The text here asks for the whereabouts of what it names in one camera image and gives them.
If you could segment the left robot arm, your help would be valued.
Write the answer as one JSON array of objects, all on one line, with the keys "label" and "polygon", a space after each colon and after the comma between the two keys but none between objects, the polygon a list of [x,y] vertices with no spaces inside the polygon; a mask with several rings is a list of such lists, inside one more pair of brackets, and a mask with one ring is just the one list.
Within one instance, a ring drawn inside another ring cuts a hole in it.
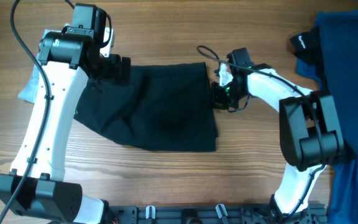
[{"label": "left robot arm", "polygon": [[40,41],[31,57],[39,87],[22,146],[7,174],[0,173],[0,200],[8,212],[59,223],[117,223],[105,200],[64,181],[65,153],[80,96],[90,79],[125,85],[131,61],[110,54],[111,17],[94,4],[73,5],[73,19]]}]

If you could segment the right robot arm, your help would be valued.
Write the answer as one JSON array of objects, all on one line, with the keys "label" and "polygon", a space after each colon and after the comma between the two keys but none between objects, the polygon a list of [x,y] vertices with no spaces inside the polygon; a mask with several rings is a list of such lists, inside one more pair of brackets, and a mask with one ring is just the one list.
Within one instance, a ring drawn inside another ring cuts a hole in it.
[{"label": "right robot arm", "polygon": [[245,109],[241,99],[259,98],[279,113],[280,149],[287,162],[282,182],[272,195],[270,223],[304,219],[308,198],[319,175],[344,154],[344,140],[334,98],[323,91],[300,87],[269,65],[254,64],[247,49],[221,60],[212,84],[214,108],[235,113]]}]

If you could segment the black shorts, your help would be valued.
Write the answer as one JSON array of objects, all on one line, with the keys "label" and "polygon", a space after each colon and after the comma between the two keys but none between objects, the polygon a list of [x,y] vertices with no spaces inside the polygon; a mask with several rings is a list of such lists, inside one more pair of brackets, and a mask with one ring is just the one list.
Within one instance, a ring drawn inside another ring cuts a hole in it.
[{"label": "black shorts", "polygon": [[148,151],[214,152],[219,136],[204,62],[133,66],[125,84],[90,79],[74,119]]}]

